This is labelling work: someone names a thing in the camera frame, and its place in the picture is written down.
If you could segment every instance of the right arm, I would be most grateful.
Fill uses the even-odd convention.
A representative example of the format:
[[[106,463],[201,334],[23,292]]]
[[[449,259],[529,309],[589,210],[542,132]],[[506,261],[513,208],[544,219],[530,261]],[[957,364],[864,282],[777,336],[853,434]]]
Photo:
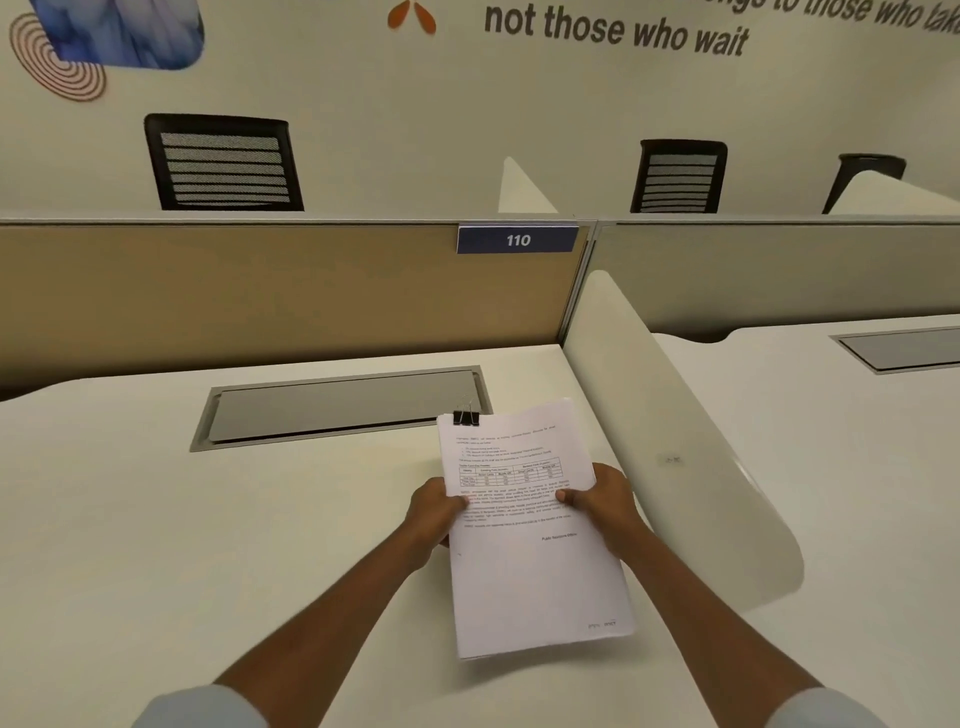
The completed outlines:
[[[727,606],[650,530],[636,510],[623,473],[597,463],[593,468],[597,479],[593,488],[561,490],[557,499],[584,511],[607,548],[634,573],[670,630],[719,728],[765,728],[790,698],[822,687]],[[882,725],[878,721],[838,725],[848,724]]]

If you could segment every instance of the light blue sleeve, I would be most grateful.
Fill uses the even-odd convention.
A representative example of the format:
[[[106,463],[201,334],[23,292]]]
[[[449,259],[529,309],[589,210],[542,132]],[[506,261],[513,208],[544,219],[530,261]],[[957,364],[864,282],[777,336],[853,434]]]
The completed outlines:
[[[154,698],[133,728],[268,728],[239,693],[222,685],[171,692]]]
[[[855,700],[829,688],[798,692],[777,708],[767,728],[887,728]]]

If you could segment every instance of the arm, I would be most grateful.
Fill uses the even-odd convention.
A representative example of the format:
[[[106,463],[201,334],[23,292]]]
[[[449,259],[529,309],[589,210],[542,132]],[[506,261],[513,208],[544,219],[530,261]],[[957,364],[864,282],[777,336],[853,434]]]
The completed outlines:
[[[792,696],[820,683],[768,643],[651,531],[623,473],[594,464],[589,491],[557,499],[584,511],[666,623],[720,728],[763,728]]]
[[[246,698],[271,728],[315,728],[396,590],[466,507],[463,497],[447,497],[442,478],[428,480],[396,531],[216,684]]]

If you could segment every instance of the hand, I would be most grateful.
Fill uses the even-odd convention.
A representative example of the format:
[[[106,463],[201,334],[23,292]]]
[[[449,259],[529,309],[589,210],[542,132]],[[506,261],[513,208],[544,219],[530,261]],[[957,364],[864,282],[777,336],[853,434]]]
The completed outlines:
[[[623,473],[601,463],[593,463],[593,472],[596,485],[588,491],[563,488],[557,491],[557,500],[586,513],[611,553],[623,559],[636,537],[648,530],[647,524],[636,510],[634,491]]]
[[[448,496],[441,477],[432,477],[410,496],[407,517],[399,531],[409,536],[414,550],[414,569],[420,569],[440,542],[446,542],[453,522],[468,501],[463,496]]]

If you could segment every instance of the blue sign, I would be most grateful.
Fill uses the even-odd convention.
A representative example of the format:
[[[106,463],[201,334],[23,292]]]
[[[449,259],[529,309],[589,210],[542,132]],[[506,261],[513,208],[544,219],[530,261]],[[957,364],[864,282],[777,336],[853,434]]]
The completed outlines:
[[[457,253],[569,253],[577,225],[461,225]]]

